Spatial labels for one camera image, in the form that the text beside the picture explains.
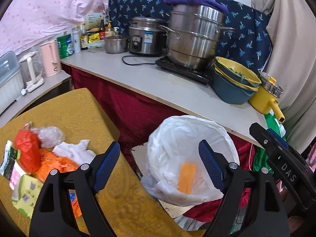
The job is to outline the black induction cooktop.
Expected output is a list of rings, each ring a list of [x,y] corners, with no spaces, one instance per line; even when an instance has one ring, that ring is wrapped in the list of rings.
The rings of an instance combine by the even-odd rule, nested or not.
[[[199,72],[192,69],[181,67],[171,62],[166,56],[158,59],[155,64],[163,70],[179,74],[188,79],[194,80],[203,85],[211,84],[211,77],[208,75],[208,71]]]

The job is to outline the white lined trash bin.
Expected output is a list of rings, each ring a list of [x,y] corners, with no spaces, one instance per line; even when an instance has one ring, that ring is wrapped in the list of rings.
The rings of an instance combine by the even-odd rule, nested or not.
[[[228,162],[239,163],[233,140],[216,122],[194,116],[166,118],[148,138],[146,168],[149,172],[141,178],[141,183],[151,196],[181,207],[223,197],[199,156],[201,140],[206,140]],[[196,165],[190,194],[178,190],[182,164]]]

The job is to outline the blue yellow stacked basins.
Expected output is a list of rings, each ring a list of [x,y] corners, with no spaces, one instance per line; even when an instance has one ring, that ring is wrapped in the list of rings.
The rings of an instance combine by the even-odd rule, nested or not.
[[[216,56],[210,66],[211,87],[226,103],[241,105],[259,90],[261,80],[242,64]]]

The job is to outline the navy floral backsplash cloth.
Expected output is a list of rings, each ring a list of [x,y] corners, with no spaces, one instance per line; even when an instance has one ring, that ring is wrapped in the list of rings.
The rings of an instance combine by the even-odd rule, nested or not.
[[[271,39],[266,31],[270,15],[234,0],[210,0],[225,5],[229,10],[224,25],[233,27],[234,33],[225,33],[216,54],[234,60],[257,72],[265,66],[272,51]],[[164,0],[109,0],[109,17],[119,32],[127,35],[133,17],[153,17],[167,21],[172,7]]]

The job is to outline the steel rice cooker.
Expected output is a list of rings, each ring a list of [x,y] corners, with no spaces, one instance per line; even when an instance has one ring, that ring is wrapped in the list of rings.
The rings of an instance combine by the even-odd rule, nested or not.
[[[152,17],[133,17],[129,26],[129,51],[135,55],[159,56],[166,45],[166,32],[159,29],[166,21]]]

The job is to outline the orange foam net sleeve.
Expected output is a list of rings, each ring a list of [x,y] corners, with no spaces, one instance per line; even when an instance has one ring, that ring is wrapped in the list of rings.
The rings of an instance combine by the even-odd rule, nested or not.
[[[178,178],[178,191],[187,195],[191,194],[196,175],[196,168],[196,164],[181,164]]]

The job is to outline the dark red counter skirt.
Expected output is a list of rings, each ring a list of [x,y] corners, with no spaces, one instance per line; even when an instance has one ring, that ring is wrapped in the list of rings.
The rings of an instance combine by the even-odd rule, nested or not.
[[[144,95],[63,63],[62,69],[71,75],[75,89],[87,88],[94,95],[107,116],[118,128],[120,132],[118,143],[135,173],[138,167],[131,154],[131,149],[147,142],[149,135],[164,119],[185,115],[183,112]],[[256,153],[254,145],[233,134],[229,135],[237,149],[241,167],[250,170]],[[196,205],[185,212],[184,216],[203,223],[211,222],[219,204],[220,200]]]

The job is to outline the clear food container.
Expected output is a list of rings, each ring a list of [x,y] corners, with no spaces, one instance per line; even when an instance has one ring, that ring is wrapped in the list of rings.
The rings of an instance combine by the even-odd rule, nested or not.
[[[105,41],[104,40],[99,40],[96,42],[91,42],[87,44],[88,51],[90,53],[97,53],[99,51],[104,50],[105,47]]]

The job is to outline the yellow label jar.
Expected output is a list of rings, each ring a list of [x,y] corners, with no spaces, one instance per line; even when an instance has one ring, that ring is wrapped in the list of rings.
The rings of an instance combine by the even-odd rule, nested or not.
[[[88,30],[88,43],[97,42],[100,40],[100,29],[92,28]]]

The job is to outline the purple cloth on pot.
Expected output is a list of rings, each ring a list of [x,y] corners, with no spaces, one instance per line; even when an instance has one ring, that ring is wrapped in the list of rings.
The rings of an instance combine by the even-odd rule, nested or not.
[[[228,8],[213,0],[163,0],[167,5],[203,5],[218,10],[221,13],[229,13]]]

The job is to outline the small steel pot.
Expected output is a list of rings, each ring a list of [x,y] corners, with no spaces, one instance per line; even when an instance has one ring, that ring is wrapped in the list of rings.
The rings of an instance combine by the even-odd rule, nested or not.
[[[128,49],[129,38],[124,35],[113,35],[104,38],[105,51],[108,54],[124,53]]]

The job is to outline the pink electric kettle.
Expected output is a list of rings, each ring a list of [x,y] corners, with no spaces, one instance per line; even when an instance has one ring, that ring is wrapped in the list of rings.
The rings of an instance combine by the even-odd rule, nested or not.
[[[60,57],[58,54],[57,42],[49,41],[40,45],[41,57],[45,76],[51,77],[61,70]]]

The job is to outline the green tin can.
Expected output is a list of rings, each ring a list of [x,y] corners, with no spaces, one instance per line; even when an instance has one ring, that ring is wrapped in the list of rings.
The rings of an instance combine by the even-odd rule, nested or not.
[[[73,55],[73,45],[71,34],[63,35],[57,38],[57,46],[60,59]]]

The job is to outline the large steel steamer pot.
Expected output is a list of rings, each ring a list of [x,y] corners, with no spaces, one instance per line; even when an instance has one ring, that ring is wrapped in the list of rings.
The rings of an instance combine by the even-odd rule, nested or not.
[[[224,26],[224,13],[205,5],[173,6],[166,32],[166,56],[178,66],[201,71],[211,59],[225,33],[236,31]]]

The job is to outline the dark soy sauce bottle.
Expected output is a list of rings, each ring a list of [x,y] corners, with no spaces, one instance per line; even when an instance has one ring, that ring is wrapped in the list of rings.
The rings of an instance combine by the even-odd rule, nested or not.
[[[80,46],[81,46],[81,50],[87,50],[88,44],[88,36],[87,36],[87,32],[86,32],[86,26],[85,23],[81,23],[80,24]]]

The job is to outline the red plastic bag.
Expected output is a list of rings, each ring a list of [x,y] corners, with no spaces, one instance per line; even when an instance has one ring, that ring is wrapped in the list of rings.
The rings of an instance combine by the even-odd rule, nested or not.
[[[29,130],[19,130],[14,139],[14,147],[20,150],[20,164],[28,173],[36,172],[41,166],[38,135]]]

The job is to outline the white glass electric kettle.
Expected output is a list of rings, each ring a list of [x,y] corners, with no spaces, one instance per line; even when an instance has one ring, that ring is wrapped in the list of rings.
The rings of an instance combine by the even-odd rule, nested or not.
[[[22,69],[23,79],[28,93],[33,92],[44,84],[42,67],[38,61],[37,51],[25,54],[20,58],[18,63]]]

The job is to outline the green yellow snack wrapper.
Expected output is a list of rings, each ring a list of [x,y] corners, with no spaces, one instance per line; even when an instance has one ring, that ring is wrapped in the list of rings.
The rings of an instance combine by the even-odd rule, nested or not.
[[[11,197],[13,206],[25,217],[32,218],[43,183],[27,174],[17,182]]]

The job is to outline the white dish rack with lid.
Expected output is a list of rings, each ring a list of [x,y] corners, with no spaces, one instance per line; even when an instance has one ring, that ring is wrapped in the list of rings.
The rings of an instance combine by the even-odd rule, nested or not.
[[[16,54],[8,51],[1,56],[0,111],[3,113],[21,96],[24,80]]]

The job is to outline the yellow paisley tablecloth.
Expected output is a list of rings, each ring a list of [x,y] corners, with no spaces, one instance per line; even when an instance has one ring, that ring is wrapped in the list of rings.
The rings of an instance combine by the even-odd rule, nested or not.
[[[57,156],[77,165],[92,161],[119,138],[119,130],[92,93],[76,89],[48,100],[1,127],[1,148],[13,141],[24,125],[55,126],[66,139]],[[97,195],[101,208],[118,236],[202,236],[203,230],[185,231],[143,188],[121,155],[109,184]]]

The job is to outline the yellow saucepan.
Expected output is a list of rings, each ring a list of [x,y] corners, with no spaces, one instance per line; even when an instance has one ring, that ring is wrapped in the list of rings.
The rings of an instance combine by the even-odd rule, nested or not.
[[[278,100],[283,94],[283,89],[266,72],[259,72],[259,79],[261,85],[259,85],[258,91],[249,99],[249,103],[264,115],[272,110],[278,122],[283,124],[285,116],[278,106]]]

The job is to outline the white paper towel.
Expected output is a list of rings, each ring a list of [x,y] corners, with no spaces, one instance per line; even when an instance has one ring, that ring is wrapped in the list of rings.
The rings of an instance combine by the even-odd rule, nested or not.
[[[59,157],[66,157],[77,165],[90,164],[96,154],[87,149],[90,140],[80,140],[78,144],[62,142],[53,148],[52,153]]]

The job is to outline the white box on shelf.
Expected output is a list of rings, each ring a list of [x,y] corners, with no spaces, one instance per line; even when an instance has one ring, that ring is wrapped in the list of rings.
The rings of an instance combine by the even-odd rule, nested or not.
[[[101,24],[101,18],[103,16],[103,13],[88,13],[84,15],[85,28],[87,30],[92,28],[99,28]]]

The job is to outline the green white milk carton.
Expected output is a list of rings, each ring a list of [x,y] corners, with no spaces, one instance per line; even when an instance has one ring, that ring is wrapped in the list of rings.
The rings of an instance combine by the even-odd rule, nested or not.
[[[13,142],[7,140],[4,148],[3,161],[1,163],[0,174],[10,180],[16,159],[19,159],[20,151],[13,147]]]

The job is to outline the orange printed plastic bag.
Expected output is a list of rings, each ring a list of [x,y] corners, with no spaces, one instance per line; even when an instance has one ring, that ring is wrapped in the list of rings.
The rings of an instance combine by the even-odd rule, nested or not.
[[[44,183],[52,170],[59,173],[68,173],[75,171],[79,165],[67,157],[60,157],[51,151],[40,148],[40,168],[32,173],[32,176]]]

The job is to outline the pink dotted curtain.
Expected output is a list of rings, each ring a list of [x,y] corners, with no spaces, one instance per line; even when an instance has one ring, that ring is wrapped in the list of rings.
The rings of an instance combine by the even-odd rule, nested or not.
[[[1,54],[15,54],[74,28],[109,0],[13,0],[1,19]]]

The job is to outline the clear plastic bag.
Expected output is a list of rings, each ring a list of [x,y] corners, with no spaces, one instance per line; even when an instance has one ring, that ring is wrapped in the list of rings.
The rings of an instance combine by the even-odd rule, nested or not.
[[[30,131],[38,135],[41,147],[50,149],[65,141],[65,134],[58,127],[49,126],[44,128],[30,128]]]

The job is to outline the white bottle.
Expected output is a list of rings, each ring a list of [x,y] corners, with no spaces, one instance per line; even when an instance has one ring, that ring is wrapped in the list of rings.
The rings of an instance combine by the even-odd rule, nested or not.
[[[73,49],[74,53],[78,54],[81,51],[81,46],[80,46],[80,29],[79,26],[77,26],[73,31],[72,31],[72,37],[73,37]]]

